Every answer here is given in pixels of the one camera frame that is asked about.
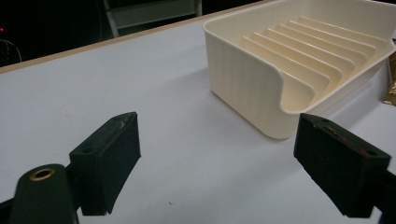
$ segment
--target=screw hole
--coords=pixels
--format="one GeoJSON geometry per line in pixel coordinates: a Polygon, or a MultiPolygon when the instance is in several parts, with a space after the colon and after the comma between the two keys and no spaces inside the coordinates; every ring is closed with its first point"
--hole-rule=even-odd
{"type": "Polygon", "coordinates": [[[52,168],[44,168],[39,171],[36,171],[34,174],[30,176],[30,179],[32,181],[40,181],[47,179],[51,177],[53,174],[55,174],[55,170],[52,168]]]}
{"type": "Polygon", "coordinates": [[[93,148],[91,148],[91,147],[84,148],[84,149],[82,149],[82,152],[83,153],[91,153],[91,152],[93,152],[93,148]]]}

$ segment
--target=white table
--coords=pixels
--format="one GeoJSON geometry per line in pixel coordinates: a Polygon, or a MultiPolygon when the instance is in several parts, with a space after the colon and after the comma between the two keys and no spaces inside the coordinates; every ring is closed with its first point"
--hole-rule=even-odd
{"type": "MultiPolygon", "coordinates": [[[[293,158],[210,90],[202,24],[81,51],[0,75],[0,202],[25,172],[136,111],[142,158],[113,213],[80,223],[377,223],[343,217],[293,158]]],[[[387,67],[322,117],[396,157],[387,67]]],[[[396,163],[389,170],[396,173],[396,163]]]]}

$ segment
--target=soap dish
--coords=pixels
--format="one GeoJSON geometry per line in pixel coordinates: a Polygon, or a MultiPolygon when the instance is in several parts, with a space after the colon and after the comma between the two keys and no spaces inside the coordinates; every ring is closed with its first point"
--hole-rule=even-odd
{"type": "Polygon", "coordinates": [[[391,4],[280,0],[212,19],[211,89],[263,133],[288,138],[300,113],[320,115],[377,72],[396,50],[394,18],[391,4]]]}

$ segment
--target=black surface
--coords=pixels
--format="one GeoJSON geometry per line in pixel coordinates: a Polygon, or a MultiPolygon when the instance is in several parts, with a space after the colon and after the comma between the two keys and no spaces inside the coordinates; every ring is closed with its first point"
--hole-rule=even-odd
{"type": "Polygon", "coordinates": [[[62,165],[40,166],[20,178],[12,202],[10,224],[70,224],[76,221],[67,173],[62,165]],[[46,179],[33,181],[31,176],[43,169],[52,169],[54,173],[46,179]]]}
{"type": "Polygon", "coordinates": [[[139,158],[135,112],[110,119],[70,153],[70,169],[82,179],[79,195],[84,216],[112,212],[139,158]]]}
{"type": "Polygon", "coordinates": [[[348,217],[369,217],[390,155],[330,120],[302,114],[294,156],[348,217]]]}
{"type": "Polygon", "coordinates": [[[24,60],[96,43],[111,35],[100,0],[2,0],[0,22],[24,60]]]}
{"type": "Polygon", "coordinates": [[[217,11],[222,11],[232,7],[240,7],[242,5],[259,2],[259,0],[202,0],[203,14],[209,14],[217,11]]]}

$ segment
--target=wooden table edge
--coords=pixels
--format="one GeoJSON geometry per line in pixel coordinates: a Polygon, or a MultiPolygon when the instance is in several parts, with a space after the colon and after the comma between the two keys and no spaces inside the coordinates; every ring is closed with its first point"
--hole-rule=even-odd
{"type": "Polygon", "coordinates": [[[55,60],[55,59],[59,59],[59,58],[62,58],[62,57],[73,55],[73,54],[77,54],[77,53],[80,53],[80,52],[83,52],[83,51],[87,51],[87,50],[90,50],[90,49],[98,49],[98,48],[101,48],[101,47],[104,47],[104,46],[107,46],[107,45],[111,45],[111,44],[119,43],[119,42],[122,42],[122,41],[134,39],[134,38],[137,38],[139,36],[153,34],[153,33],[160,32],[160,31],[167,30],[167,29],[171,29],[173,27],[177,27],[177,26],[180,26],[180,25],[192,23],[192,22],[195,22],[195,21],[206,20],[206,19],[209,19],[209,18],[217,17],[217,16],[220,16],[220,15],[227,14],[227,13],[230,13],[230,12],[234,12],[234,11],[237,11],[237,10],[241,10],[241,9],[244,9],[244,8],[254,7],[254,6],[257,6],[257,5],[266,3],[266,2],[270,2],[270,1],[272,1],[272,0],[261,0],[259,2],[243,5],[241,7],[234,7],[234,8],[230,8],[230,9],[227,9],[227,10],[222,10],[222,11],[219,11],[219,12],[207,14],[207,15],[204,15],[204,16],[201,16],[201,17],[195,17],[195,18],[192,18],[192,19],[189,19],[189,20],[179,21],[179,22],[167,24],[165,26],[156,27],[156,28],[145,30],[145,31],[142,31],[142,32],[116,37],[116,38],[105,40],[105,41],[102,41],[102,42],[90,44],[90,45],[87,45],[87,46],[84,46],[84,47],[80,47],[80,48],[76,48],[76,49],[70,49],[70,50],[67,50],[67,51],[51,54],[51,55],[48,55],[48,56],[45,56],[45,57],[36,58],[36,59],[33,59],[33,60],[21,62],[21,63],[14,63],[14,64],[11,64],[11,65],[8,65],[8,66],[0,67],[0,75],[2,73],[5,73],[5,72],[10,72],[10,71],[13,71],[13,70],[21,69],[21,68],[28,67],[28,66],[35,65],[35,64],[39,64],[39,63],[49,62],[49,61],[52,61],[52,60],[55,60]]]}

